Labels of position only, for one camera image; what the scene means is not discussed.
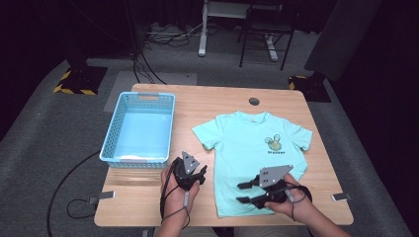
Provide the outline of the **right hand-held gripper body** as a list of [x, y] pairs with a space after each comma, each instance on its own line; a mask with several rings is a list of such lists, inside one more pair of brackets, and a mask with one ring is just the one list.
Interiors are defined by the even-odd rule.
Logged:
[[253, 204], [258, 208], [263, 208], [267, 201], [285, 202], [288, 197], [284, 176], [292, 168], [292, 165], [262, 168], [253, 181], [253, 185], [263, 189], [265, 193], [254, 197]]

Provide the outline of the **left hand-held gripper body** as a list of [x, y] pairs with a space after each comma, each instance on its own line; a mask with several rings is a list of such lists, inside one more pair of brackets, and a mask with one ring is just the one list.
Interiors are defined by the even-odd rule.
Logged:
[[200, 179], [199, 174], [195, 174], [200, 162], [188, 152], [183, 151], [181, 157], [175, 160], [174, 176], [179, 187], [189, 191], [193, 184]]

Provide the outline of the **mint green t-shirt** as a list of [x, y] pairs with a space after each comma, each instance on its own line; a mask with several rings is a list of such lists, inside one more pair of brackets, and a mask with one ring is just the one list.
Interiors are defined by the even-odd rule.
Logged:
[[259, 187], [240, 189], [265, 167], [291, 165], [291, 175], [300, 179], [307, 163], [312, 132], [268, 112], [249, 115], [235, 112], [219, 115], [197, 125], [193, 133], [207, 150], [214, 151], [213, 189], [219, 217], [266, 215], [272, 211], [242, 203], [241, 197], [258, 197]]

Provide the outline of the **person's right hand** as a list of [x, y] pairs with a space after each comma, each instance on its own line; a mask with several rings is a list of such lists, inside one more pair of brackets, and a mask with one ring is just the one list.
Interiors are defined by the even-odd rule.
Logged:
[[265, 207], [278, 213], [285, 214], [299, 223], [308, 224], [312, 214], [315, 212], [312, 202], [307, 195], [299, 189], [291, 189], [293, 200], [286, 200], [283, 203], [267, 201]]

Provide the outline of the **person's left hand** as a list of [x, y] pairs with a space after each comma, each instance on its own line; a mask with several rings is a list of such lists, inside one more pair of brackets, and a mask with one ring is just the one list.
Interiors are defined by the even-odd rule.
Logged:
[[161, 182], [162, 222], [170, 217], [188, 220], [189, 213], [200, 190], [199, 182], [195, 182], [187, 192], [178, 187], [170, 168], [165, 168], [161, 172]]

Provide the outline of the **light blue plastic basket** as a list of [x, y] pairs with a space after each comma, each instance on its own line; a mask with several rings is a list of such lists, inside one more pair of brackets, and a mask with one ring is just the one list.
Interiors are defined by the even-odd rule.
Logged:
[[120, 93], [100, 160], [112, 168], [164, 168], [170, 153], [175, 102], [175, 95], [170, 93]]

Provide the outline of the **hazard striped black stand base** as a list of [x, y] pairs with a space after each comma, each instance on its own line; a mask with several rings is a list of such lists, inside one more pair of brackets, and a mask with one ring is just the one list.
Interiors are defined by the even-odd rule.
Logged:
[[330, 103], [331, 99], [324, 86], [324, 79], [312, 76], [293, 75], [289, 77], [289, 87], [303, 93], [308, 102]]
[[88, 66], [80, 71], [68, 68], [55, 86], [54, 93], [97, 95], [107, 67]]

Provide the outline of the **black metal chair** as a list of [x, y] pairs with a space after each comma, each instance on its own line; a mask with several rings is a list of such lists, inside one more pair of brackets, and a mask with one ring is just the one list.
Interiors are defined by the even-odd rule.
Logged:
[[[244, 38], [239, 66], [243, 65], [246, 50], [266, 49], [273, 61], [278, 59], [278, 52], [284, 54], [280, 67], [283, 70], [300, 9], [301, 5], [296, 0], [250, 0], [238, 38]], [[265, 46], [248, 46], [249, 36], [261, 36]]]

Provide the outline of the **grey upright panel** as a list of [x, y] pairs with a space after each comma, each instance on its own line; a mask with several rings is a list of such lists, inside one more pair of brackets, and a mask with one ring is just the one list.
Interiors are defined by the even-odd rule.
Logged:
[[304, 68], [309, 82], [338, 81], [366, 35], [382, 0], [338, 0]]

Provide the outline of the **white desk frame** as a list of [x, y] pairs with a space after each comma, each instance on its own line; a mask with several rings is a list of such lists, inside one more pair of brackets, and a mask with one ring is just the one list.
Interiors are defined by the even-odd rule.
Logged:
[[[198, 55], [206, 56], [207, 40], [208, 40], [208, 20], [211, 17], [245, 19], [246, 11], [249, 9], [250, 3], [233, 3], [233, 0], [204, 0], [202, 11], [202, 31], [200, 37], [200, 45]], [[276, 62], [279, 60], [278, 52], [280, 51], [274, 46], [273, 34], [265, 34], [264, 41], [266, 49], [269, 51], [271, 60]]]

